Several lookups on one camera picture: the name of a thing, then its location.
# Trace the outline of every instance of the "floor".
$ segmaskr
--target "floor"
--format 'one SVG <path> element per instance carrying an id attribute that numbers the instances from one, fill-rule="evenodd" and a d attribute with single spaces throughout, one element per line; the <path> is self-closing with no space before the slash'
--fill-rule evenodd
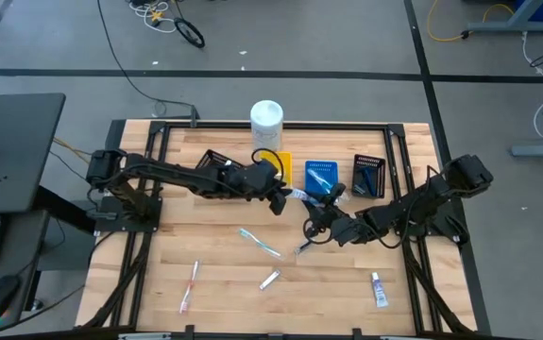
<path id="1" fill-rule="evenodd" d="M 430 77 L 420 75 L 425 69 L 408 3 Z M 198 50 L 177 33 L 146 28 L 124 1 L 101 0 L 116 53 L 138 76 L 134 82 L 150 95 L 195 103 L 204 119 L 247 119 L 254 102 L 271 98 L 289 120 L 427 122 L 444 155 L 445 141 L 454 157 L 479 155 L 496 180 L 465 209 L 491 330 L 543 339 L 543 159 L 508 154 L 511 145 L 543 144 L 532 126 L 543 85 L 522 57 L 519 34 L 432 41 L 425 32 L 432 3 L 186 0 L 183 13 L 206 37 Z M 456 35 L 492 4 L 440 0 L 433 32 Z M 58 137 L 95 150 L 110 120 L 155 114 L 153 103 L 117 72 L 94 1 L 0 0 L 1 6 L 0 94 L 65 93 Z M 508 16 L 496 9 L 489 20 Z M 528 53 L 543 54 L 543 34 L 530 34 Z M 438 110 L 429 109 L 430 85 Z M 186 111 L 169 107 L 167 114 Z M 86 171 L 72 154 L 57 151 Z M 67 199 L 84 199 L 87 189 L 56 159 L 48 160 L 42 185 Z M 85 276 L 85 267 L 45 272 L 38 297 L 55 301 Z M 75 296 L 11 333 L 70 329 L 78 303 Z"/>

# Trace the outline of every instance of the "wooden tabletop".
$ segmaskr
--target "wooden tabletop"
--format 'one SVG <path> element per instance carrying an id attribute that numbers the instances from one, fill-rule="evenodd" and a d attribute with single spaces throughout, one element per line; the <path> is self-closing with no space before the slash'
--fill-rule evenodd
<path id="1" fill-rule="evenodd" d="M 121 148 L 143 154 L 149 121 L 127 121 Z M 416 185 L 426 178 L 426 166 L 438 169 L 433 138 L 427 124 L 404 124 Z M 173 128 L 166 161 L 194 167 L 211 148 L 243 164 L 251 163 L 251 134 L 247 129 Z M 293 157 L 295 187 L 302 188 L 304 162 L 337 161 L 339 179 L 351 183 L 353 155 L 386 159 L 381 132 L 285 129 L 282 150 Z M 407 193 L 397 140 L 397 168 L 401 192 Z M 155 152 L 160 149 L 157 141 Z M 392 199 L 387 175 L 384 199 L 354 197 L 342 209 L 353 213 Z M 302 203 L 289 199 L 281 216 L 268 202 L 208 200 L 186 189 L 164 185 L 161 227 L 152 241 L 139 331 L 351 334 L 415 334 L 403 255 L 378 242 L 367 245 L 336 243 L 314 246 L 298 257 L 302 223 L 308 214 Z M 245 228 L 285 259 L 280 261 L 238 234 Z M 90 319 L 118 280 L 126 234 L 117 233 L 93 255 L 76 323 Z M 398 237 L 391 233 L 386 242 Z M 464 270 L 458 248 L 446 238 L 427 238 L 435 286 L 462 322 L 475 329 Z M 187 314 L 178 308 L 191 277 L 194 261 L 200 268 Z M 274 269 L 280 278 L 266 290 L 259 285 Z M 378 272 L 389 306 L 377 308 L 370 283 Z M 426 295 L 418 285 L 425 328 L 430 329 Z M 123 313 L 127 321 L 127 308 Z"/>

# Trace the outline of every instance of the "black desk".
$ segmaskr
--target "black desk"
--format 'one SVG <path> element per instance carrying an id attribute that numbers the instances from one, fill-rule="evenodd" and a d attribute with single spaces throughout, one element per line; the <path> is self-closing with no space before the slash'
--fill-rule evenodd
<path id="1" fill-rule="evenodd" d="M 40 256 L 49 214 L 90 235 L 94 221 L 76 205 L 40 186 L 65 95 L 0 95 L 0 278 L 17 273 Z M 21 276 L 22 285 L 0 326 L 17 321 L 31 304 L 40 272 L 38 261 Z"/>

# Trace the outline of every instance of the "yellow box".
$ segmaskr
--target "yellow box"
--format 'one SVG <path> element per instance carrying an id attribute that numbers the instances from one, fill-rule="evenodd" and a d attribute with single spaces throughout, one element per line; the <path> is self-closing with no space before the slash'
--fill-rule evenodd
<path id="1" fill-rule="evenodd" d="M 283 181 L 289 187 L 292 187 L 292 154 L 287 151 L 279 151 L 277 154 L 280 156 L 281 163 L 283 164 Z M 261 159 L 270 161 L 279 172 L 281 171 L 278 159 L 271 152 L 261 151 Z"/>

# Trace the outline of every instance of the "black metal frame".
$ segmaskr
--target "black metal frame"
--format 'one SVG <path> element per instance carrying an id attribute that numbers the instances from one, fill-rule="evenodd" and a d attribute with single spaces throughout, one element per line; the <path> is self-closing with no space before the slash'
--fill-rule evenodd
<path id="1" fill-rule="evenodd" d="M 197 126 L 198 128 L 250 128 L 250 125 L 248 122 L 222 122 L 222 121 L 198 121 L 195 123 L 193 120 L 180 120 L 180 121 L 165 121 L 163 119 L 161 120 L 152 120 L 150 127 L 149 127 L 149 134 L 147 138 L 147 144 L 145 147 L 144 154 L 146 157 L 152 157 L 152 151 L 154 148 L 154 144 L 156 141 L 156 136 L 158 134 L 161 134 L 161 151 L 160 155 L 158 157 L 159 161 L 165 161 L 165 155 L 166 155 L 166 149 L 168 146 L 168 140 L 170 137 L 170 132 L 172 128 L 193 128 L 194 126 Z M 122 135 L 124 134 L 124 126 L 125 121 L 114 121 L 111 124 L 110 127 L 110 133 L 108 135 L 108 140 L 106 142 L 106 148 L 118 148 L 120 141 L 122 139 Z M 300 123 L 300 122 L 286 122 L 284 123 L 284 128 L 286 129 L 325 129 L 325 130 L 368 130 L 368 131 L 378 131 L 383 134 L 384 137 L 384 143 L 386 147 L 386 158 L 387 158 L 387 166 L 389 169 L 389 177 L 391 179 L 391 184 L 393 187 L 393 196 L 395 199 L 401 197 L 401 192 L 399 188 L 399 176 L 398 176 L 398 169 L 396 166 L 396 159 L 395 159 L 395 149 L 393 147 L 394 138 L 397 139 L 397 142 L 399 144 L 399 153 L 401 156 L 401 162 L 403 165 L 403 171 L 405 174 L 405 181 L 407 185 L 408 191 L 413 191 L 415 189 L 415 183 L 414 183 L 414 177 L 412 173 L 412 166 L 410 164 L 410 158 L 409 158 L 409 152 L 407 149 L 407 143 L 405 140 L 405 130 L 403 127 L 403 124 L 352 124 L 352 123 Z M 144 181 L 140 181 L 139 186 L 144 188 Z M 154 182 L 154 188 L 159 189 L 160 188 L 159 182 Z M 157 195 L 158 190 L 154 190 L 152 195 Z M 131 259 L 132 259 L 132 253 L 134 249 L 134 242 L 136 238 L 135 232 L 130 232 L 128 234 L 127 238 L 127 245 L 125 248 L 125 254 L 122 262 L 121 267 L 121 275 L 120 278 L 124 277 L 126 274 L 126 271 L 128 267 L 130 266 Z M 147 232 L 144 234 L 144 239 L 142 242 L 141 247 L 149 247 L 151 244 L 152 239 L 152 233 Z M 431 270 L 430 265 L 430 259 L 428 254 L 428 249 L 426 246 L 426 242 L 423 237 L 419 237 L 417 239 L 417 247 L 418 247 L 418 253 L 420 258 L 420 266 L 423 270 L 423 272 L 426 274 L 427 278 L 431 283 L 433 283 L 433 273 Z M 469 261 L 465 261 L 465 256 L 467 254 L 463 252 L 463 265 L 465 267 L 465 271 L 468 272 L 469 268 L 467 268 L 467 263 Z M 404 264 L 404 268 L 406 270 L 407 275 L 407 281 L 408 281 L 408 290 L 410 294 L 410 302 L 412 305 L 412 317 L 414 320 L 414 326 L 416 330 L 416 334 L 421 334 L 425 332 L 424 329 L 424 322 L 422 318 L 422 312 L 420 308 L 420 300 L 419 295 L 417 291 L 417 284 L 416 279 L 413 275 L 413 273 L 407 269 L 407 265 Z M 478 278 L 476 274 L 476 267 L 471 268 L 474 272 L 474 276 Z M 146 270 L 146 262 L 145 265 L 141 268 L 139 271 L 137 277 L 136 277 L 136 285 L 135 290 L 133 292 L 133 299 L 131 301 L 130 306 L 130 314 L 129 314 L 129 321 L 128 325 L 132 328 L 136 328 L 137 322 L 138 322 L 138 316 L 139 316 L 139 306 L 141 302 L 141 296 L 143 293 L 143 285 L 144 285 L 144 273 Z M 476 284 L 472 284 L 474 287 L 479 287 L 480 284 L 478 281 Z M 120 313 L 122 310 L 122 304 L 123 300 L 120 300 L 119 303 L 116 305 L 116 308 L 113 310 L 113 313 L 111 315 L 111 323 L 110 325 L 113 327 L 118 326 L 119 320 L 120 320 Z M 429 299 L 429 307 L 431 310 L 431 321 L 433 326 L 434 332 L 441 332 L 442 326 L 441 326 L 441 317 L 434 306 L 433 302 Z M 475 317 L 477 317 L 478 308 L 474 309 L 474 303 L 473 303 L 473 310 L 475 311 Z M 486 320 L 486 314 L 485 311 L 480 311 L 481 318 L 483 320 Z M 252 338 L 261 338 L 261 337 L 269 337 L 269 334 L 243 334 L 243 333 L 199 333 L 197 335 L 194 335 L 193 331 L 193 325 L 189 325 L 188 329 L 186 329 L 186 332 L 173 332 L 173 336 L 183 337 L 185 339 L 190 339 L 194 337 L 217 337 L 217 338 L 245 338 L 245 337 L 252 337 Z M 331 338 L 331 339 L 377 339 L 378 336 L 362 336 L 360 329 L 354 329 L 353 335 L 347 335 L 347 336 L 339 336 L 339 335 L 300 335 L 300 334 L 283 334 L 283 338 L 286 338 L 286 336 L 289 336 L 290 339 L 293 338 L 302 338 L 302 339 L 311 339 L 311 338 Z"/>

